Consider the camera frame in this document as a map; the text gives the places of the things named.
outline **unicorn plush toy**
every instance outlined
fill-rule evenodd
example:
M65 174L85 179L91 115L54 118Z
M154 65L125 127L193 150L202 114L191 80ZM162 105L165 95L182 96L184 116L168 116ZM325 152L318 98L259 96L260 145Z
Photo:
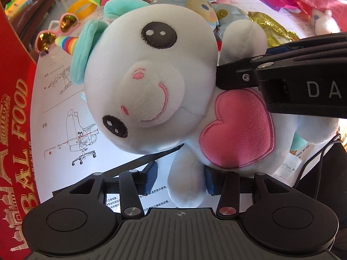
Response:
M169 173L179 207L197 207L206 194L204 165L241 176L273 174L289 153L294 134L319 144L338 120L270 114L258 89L216 87L218 50L209 24L182 6L111 0L109 26L86 23L79 38L57 42L73 54L70 75L84 83L89 110L120 149L156 153L185 143ZM219 63L263 55L265 33L238 20L224 33Z

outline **unicorn horn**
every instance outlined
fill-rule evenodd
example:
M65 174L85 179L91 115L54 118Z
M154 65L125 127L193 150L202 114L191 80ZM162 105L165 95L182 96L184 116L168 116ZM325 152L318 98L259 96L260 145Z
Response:
M77 40L78 40L78 37L59 36L58 38L56 38L55 44L58 47L61 47L68 54L73 55L74 51L75 51Z

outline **yellow foil balloon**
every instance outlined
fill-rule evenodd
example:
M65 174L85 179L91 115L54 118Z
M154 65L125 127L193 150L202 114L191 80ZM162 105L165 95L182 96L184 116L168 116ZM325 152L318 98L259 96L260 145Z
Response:
M296 33L287 31L282 25L280 25L273 18L261 12L248 12L249 18L261 26L265 31L268 38L268 48L276 47L282 43L277 40L275 35L286 39L288 42L299 40L299 36Z

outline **pink heart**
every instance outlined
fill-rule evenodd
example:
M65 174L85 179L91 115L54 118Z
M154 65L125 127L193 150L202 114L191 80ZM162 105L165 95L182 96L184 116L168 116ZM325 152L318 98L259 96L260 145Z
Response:
M202 153L214 165L243 167L274 149L271 115L263 98L253 90L221 93L214 110L217 120L204 128L199 139Z

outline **screw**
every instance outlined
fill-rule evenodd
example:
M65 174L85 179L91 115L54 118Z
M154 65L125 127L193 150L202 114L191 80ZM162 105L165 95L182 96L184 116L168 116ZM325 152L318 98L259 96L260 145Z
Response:
M128 207L124 210L124 214L128 216L136 216L141 213L141 209L137 207Z
M273 62L267 62L267 63L259 65L258 68L262 69L262 68L265 68L265 67L270 67L272 65L273 65Z
M254 57L254 58L252 58L251 60L259 60L259 59L261 59L263 56L258 56L258 57Z
M249 77L249 75L248 74L244 74L244 75L242 75L242 79L243 79L243 81L246 81L246 82L249 82L250 81L250 77Z
M236 213L236 209L230 206L225 206L219 209L219 213L223 215L233 215Z

